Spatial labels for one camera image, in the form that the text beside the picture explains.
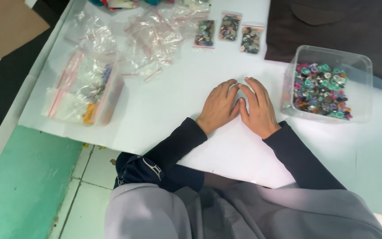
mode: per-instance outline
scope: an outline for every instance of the table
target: table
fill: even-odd
[[[53,78],[73,50],[63,39],[67,23],[84,3],[78,0],[73,3],[19,124],[142,155],[166,138],[185,117],[195,119],[213,87],[231,78],[244,84],[244,77],[252,76],[268,90],[277,119],[287,120],[345,187],[367,200],[372,210],[382,213],[382,90],[374,90],[374,113],[367,124],[327,125],[287,117],[279,109],[288,64],[263,60],[266,44],[259,55],[253,56],[239,51],[239,41],[215,41],[215,52],[193,52],[192,41],[184,43],[182,59],[164,68],[157,78],[147,83],[125,80],[113,118],[105,127],[66,124],[41,116],[46,88],[53,84]],[[86,2],[85,7],[92,5]],[[243,22],[266,23],[269,1],[213,0],[209,18],[219,21],[222,10],[243,13]],[[126,21],[129,15],[139,11],[117,13],[113,18]],[[110,17],[101,11],[98,14],[106,22]],[[263,34],[262,42],[266,42],[265,37]],[[237,95],[240,96],[245,97],[242,92]],[[267,187],[277,188],[294,182],[272,150],[241,122],[240,117],[210,135],[207,142],[186,155],[179,164]]]

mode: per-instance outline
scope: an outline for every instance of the hand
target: hand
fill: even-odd
[[[207,97],[203,111],[195,121],[200,128],[203,129],[206,135],[209,135],[213,133],[215,129],[224,126],[238,114],[238,101],[234,108],[232,108],[234,98],[239,90],[238,85],[234,85],[228,93],[231,85],[236,83],[237,81],[234,79],[222,82],[214,88]]]
[[[243,84],[238,84],[247,96],[250,114],[247,112],[243,98],[239,99],[239,108],[242,122],[262,139],[266,139],[278,131],[281,126],[276,122],[275,111],[269,99],[268,91],[257,79],[246,77],[244,79],[254,90],[254,93]]]

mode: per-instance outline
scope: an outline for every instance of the black long-sleeve shirt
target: black long-sleeve shirt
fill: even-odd
[[[273,149],[278,160],[284,164],[299,187],[320,190],[346,189],[303,144],[287,122],[282,121],[279,125],[281,129],[263,142]],[[143,157],[132,154],[123,157],[122,154],[119,155],[116,162],[118,177],[115,187],[124,183],[163,184],[169,181],[198,188],[202,185],[201,180],[195,182],[193,179],[187,183],[186,177],[198,175],[198,178],[201,178],[202,172],[178,166],[176,163],[206,140],[207,136],[198,124],[191,118],[186,118],[169,137]]]

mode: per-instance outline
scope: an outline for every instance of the brown cardboard box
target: brown cardboard box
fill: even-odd
[[[23,0],[0,0],[0,58],[49,28]]]

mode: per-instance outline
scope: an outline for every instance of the teal painted wall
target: teal painted wall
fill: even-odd
[[[17,126],[0,156],[0,239],[45,239],[82,143]]]

